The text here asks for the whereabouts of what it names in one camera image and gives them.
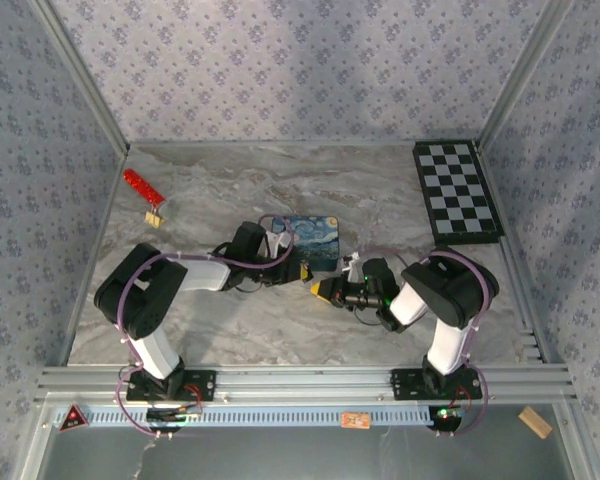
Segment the starry night print box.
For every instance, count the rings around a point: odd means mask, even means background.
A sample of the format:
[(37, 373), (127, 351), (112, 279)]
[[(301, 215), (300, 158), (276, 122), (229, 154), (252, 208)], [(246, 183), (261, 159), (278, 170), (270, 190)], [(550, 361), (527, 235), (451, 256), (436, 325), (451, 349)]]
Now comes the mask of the starry night print box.
[(333, 272), (340, 258), (339, 220), (334, 216), (287, 216), (294, 233), (291, 258), (312, 272)]

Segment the black grey checkerboard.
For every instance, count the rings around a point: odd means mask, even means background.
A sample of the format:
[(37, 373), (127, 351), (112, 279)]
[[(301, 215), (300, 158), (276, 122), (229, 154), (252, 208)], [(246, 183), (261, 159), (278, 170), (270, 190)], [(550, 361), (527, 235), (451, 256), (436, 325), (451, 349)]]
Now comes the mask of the black grey checkerboard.
[(421, 141), (412, 150), (434, 242), (496, 244), (502, 222), (471, 140)]

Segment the red stick with wooden block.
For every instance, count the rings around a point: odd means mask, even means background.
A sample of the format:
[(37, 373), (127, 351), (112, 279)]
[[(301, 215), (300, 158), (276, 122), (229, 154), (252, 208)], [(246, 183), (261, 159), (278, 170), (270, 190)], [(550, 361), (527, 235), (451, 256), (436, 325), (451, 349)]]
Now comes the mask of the red stick with wooden block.
[(152, 208), (159, 208), (166, 201), (165, 197), (134, 169), (125, 169), (123, 172), (123, 178), (126, 183)]

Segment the small controller board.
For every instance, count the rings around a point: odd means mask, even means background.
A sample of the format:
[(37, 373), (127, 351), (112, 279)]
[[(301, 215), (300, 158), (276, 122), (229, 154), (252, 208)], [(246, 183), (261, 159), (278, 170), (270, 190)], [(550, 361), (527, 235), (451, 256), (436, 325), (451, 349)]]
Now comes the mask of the small controller board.
[(439, 434), (455, 434), (470, 410), (462, 405), (429, 406), (431, 424), (427, 428)]
[(199, 405), (185, 405), (169, 408), (149, 408), (145, 419), (149, 424), (184, 424), (199, 419), (203, 414), (203, 408)]

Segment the wooden block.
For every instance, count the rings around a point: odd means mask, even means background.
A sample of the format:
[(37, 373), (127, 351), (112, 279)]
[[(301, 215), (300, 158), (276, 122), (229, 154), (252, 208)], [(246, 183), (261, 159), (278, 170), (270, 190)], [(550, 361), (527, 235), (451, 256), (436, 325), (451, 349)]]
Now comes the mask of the wooden block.
[(518, 418), (542, 440), (547, 439), (553, 431), (553, 427), (531, 406), (525, 406)]

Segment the red triangle warning sticker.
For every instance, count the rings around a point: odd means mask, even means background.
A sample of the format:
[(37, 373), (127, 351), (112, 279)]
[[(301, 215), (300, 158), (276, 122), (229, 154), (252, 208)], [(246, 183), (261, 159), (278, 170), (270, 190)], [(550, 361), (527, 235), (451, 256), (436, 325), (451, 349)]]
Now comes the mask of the red triangle warning sticker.
[(88, 425), (89, 422), (82, 410), (77, 404), (73, 403), (62, 420), (59, 431), (66, 432), (76, 428), (87, 427)]

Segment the long aluminium base rail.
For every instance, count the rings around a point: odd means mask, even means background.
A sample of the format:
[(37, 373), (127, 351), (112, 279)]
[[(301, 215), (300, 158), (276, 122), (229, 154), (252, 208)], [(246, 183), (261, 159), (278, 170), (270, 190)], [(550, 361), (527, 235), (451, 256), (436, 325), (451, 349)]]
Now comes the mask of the long aluminium base rail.
[[(386, 366), (217, 366), (211, 405), (390, 405), (393, 396)], [(562, 364), (496, 365), (482, 373), (482, 399), (462, 399), (478, 405), (560, 403), (577, 399)], [(407, 400), (434, 404), (445, 400)]]

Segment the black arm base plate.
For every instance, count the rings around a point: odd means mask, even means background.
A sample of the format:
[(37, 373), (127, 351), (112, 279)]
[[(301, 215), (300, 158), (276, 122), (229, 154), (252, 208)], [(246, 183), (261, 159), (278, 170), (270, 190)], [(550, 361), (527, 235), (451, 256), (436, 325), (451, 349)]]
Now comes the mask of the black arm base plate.
[(476, 370), (462, 367), (454, 373), (441, 376), (433, 370), (393, 369), (390, 384), (395, 400), (453, 400), (482, 399), (481, 382)]
[(191, 403), (199, 396), (202, 401), (212, 401), (215, 387), (215, 370), (178, 370), (166, 379), (157, 379), (142, 370), (131, 375), (126, 399), (136, 402)]

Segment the aluminium side rail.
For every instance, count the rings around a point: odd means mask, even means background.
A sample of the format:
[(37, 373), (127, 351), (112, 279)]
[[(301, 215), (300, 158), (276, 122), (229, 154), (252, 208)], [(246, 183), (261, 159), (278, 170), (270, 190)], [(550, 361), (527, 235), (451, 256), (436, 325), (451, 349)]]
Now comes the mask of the aluminium side rail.
[(489, 187), (491, 197), (497, 214), (500, 218), (504, 235), (501, 237), (500, 250), (512, 288), (512, 297), (515, 303), (516, 313), (523, 326), (523, 351), (524, 358), (530, 363), (555, 363), (554, 352), (544, 335), (541, 322), (531, 296), (530, 280), (522, 261), (516, 251), (514, 232), (512, 231), (504, 206), (500, 198), (496, 181), (490, 169), (490, 165), (484, 149), (477, 144), (478, 158), (485, 180)]
[(79, 325), (79, 321), (87, 301), (89, 287), (91, 285), (91, 280), (93, 278), (93, 274), (97, 264), (99, 249), (102, 245), (104, 234), (106, 232), (107, 224), (112, 210), (112, 205), (114, 203), (119, 183), (123, 175), (123, 167), (126, 164), (130, 148), (130, 145), (125, 146), (125, 149), (123, 150), (123, 153), (121, 154), (117, 162), (112, 185), (109, 190), (106, 202), (104, 204), (104, 209), (100, 218), (98, 230), (86, 264), (86, 270), (78, 290), (78, 294), (71, 312), (71, 316), (69, 317), (69, 322), (63, 337), (62, 344), (60, 346), (58, 358), (55, 361), (55, 366), (65, 367), (68, 365), (72, 346), (76, 336), (77, 327)]

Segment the aluminium frame post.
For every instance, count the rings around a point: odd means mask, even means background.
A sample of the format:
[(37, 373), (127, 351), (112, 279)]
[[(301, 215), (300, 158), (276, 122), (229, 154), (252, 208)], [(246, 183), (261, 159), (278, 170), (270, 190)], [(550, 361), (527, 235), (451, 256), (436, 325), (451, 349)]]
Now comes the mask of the aluminium frame post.
[(49, 40), (56, 49), (72, 80), (84, 97), (105, 136), (120, 154), (129, 150), (128, 142), (101, 95), (95, 80), (81, 58), (71, 36), (64, 26), (51, 0), (27, 0)]
[(477, 137), (483, 151), (496, 140), (575, 0), (546, 0), (491, 113)]

